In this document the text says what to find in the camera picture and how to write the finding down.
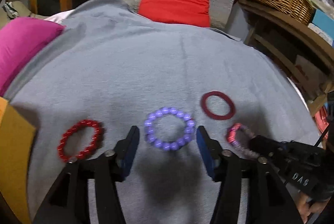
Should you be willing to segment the person right hand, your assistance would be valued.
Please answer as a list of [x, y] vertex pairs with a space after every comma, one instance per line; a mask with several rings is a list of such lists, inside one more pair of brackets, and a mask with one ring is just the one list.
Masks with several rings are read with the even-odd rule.
[[310, 205], [308, 203], [308, 199], [309, 197], [306, 194], [300, 192], [298, 194], [297, 201], [296, 201], [296, 207], [298, 211], [300, 212], [303, 223], [307, 223], [308, 217], [311, 214], [321, 213], [326, 207], [327, 203], [329, 202], [329, 199], [328, 199], [324, 202], [316, 202]]

